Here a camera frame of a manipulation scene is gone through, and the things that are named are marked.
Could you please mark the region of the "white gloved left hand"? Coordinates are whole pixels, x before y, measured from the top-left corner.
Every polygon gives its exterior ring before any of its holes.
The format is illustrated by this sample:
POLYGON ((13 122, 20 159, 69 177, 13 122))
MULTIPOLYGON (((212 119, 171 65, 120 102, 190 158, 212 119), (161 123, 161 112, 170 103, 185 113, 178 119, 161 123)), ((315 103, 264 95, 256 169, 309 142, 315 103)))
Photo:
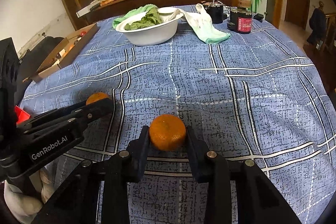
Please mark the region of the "white gloved left hand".
POLYGON ((24 195, 18 187, 5 180, 5 203, 20 223, 31 223, 55 192, 53 182, 49 178, 49 172, 45 167, 35 172, 30 178, 33 179, 33 186, 39 193, 39 198, 24 195))

